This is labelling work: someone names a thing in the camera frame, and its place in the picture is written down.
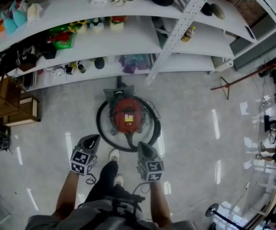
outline perforated metal post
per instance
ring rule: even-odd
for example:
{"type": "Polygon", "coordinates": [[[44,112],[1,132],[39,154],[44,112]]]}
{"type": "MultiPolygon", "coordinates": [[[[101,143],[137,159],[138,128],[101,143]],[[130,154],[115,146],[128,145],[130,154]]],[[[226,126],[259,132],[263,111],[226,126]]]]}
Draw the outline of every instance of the perforated metal post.
{"type": "Polygon", "coordinates": [[[175,25],[172,33],[166,40],[162,52],[157,57],[145,84],[150,85],[151,82],[156,77],[157,73],[160,70],[160,67],[163,63],[165,63],[172,53],[173,49],[177,46],[178,42],[194,21],[194,16],[201,10],[203,5],[206,3],[207,0],[189,0],[186,7],[184,8],[183,14],[181,18],[178,20],[177,24],[175,25]]]}

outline vacuum hose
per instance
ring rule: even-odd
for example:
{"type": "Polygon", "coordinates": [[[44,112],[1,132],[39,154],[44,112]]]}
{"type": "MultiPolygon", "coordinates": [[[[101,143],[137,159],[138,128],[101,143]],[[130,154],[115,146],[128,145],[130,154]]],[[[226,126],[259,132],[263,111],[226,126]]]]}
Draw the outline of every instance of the vacuum hose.
{"type": "MultiPolygon", "coordinates": [[[[149,145],[154,145],[154,143],[157,141],[158,137],[161,135],[161,123],[154,113],[153,109],[142,99],[139,97],[134,96],[134,98],[139,101],[149,112],[150,116],[154,120],[154,130],[153,130],[153,135],[151,137],[151,140],[148,142],[149,145]]],[[[104,141],[106,141],[110,146],[119,149],[120,151],[127,151],[127,152],[137,152],[138,148],[133,144],[133,134],[126,134],[126,139],[128,142],[128,145],[130,148],[124,148],[121,146],[118,146],[117,144],[114,144],[111,142],[104,134],[102,127],[101,127],[101,114],[103,109],[107,106],[108,102],[105,101],[99,108],[97,114],[96,114],[96,126],[98,128],[98,131],[103,138],[104,141]]]]}

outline small bottle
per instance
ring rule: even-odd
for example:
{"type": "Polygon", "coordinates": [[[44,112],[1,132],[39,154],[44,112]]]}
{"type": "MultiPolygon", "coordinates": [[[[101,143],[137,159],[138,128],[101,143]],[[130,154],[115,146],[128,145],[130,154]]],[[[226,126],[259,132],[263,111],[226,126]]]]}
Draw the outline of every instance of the small bottle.
{"type": "Polygon", "coordinates": [[[194,33],[195,33],[195,26],[193,25],[193,26],[191,26],[191,27],[189,27],[188,29],[187,29],[187,31],[185,32],[185,34],[182,36],[182,41],[183,42],[188,42],[189,40],[190,40],[190,38],[194,35],[194,33]]]}
{"type": "Polygon", "coordinates": [[[80,70],[80,73],[85,73],[86,72],[86,69],[82,64],[78,64],[77,68],[80,70]]]}

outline warning sticker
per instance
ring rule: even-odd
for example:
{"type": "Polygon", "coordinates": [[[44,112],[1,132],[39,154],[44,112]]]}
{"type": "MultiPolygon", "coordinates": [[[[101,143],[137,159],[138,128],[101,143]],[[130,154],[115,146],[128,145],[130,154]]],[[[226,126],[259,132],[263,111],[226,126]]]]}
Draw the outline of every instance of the warning sticker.
{"type": "Polygon", "coordinates": [[[133,122],[133,115],[125,114],[125,122],[133,122]]]}

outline black machine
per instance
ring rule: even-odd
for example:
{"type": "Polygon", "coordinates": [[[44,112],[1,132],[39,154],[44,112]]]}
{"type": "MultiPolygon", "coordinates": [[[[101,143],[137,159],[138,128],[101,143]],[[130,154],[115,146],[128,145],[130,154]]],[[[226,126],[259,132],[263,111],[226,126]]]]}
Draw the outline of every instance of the black machine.
{"type": "Polygon", "coordinates": [[[126,86],[121,77],[117,77],[117,88],[103,90],[106,101],[100,106],[96,115],[96,125],[101,137],[112,147],[121,151],[137,152],[137,146],[133,144],[133,135],[141,133],[147,115],[154,122],[153,135],[148,142],[153,145],[161,134],[161,123],[155,115],[153,109],[142,99],[135,96],[134,86],[126,86]],[[101,127],[101,114],[103,109],[109,105],[109,119],[113,126],[111,134],[114,136],[118,132],[124,133],[129,148],[121,147],[110,141],[104,134],[101,127]]]}

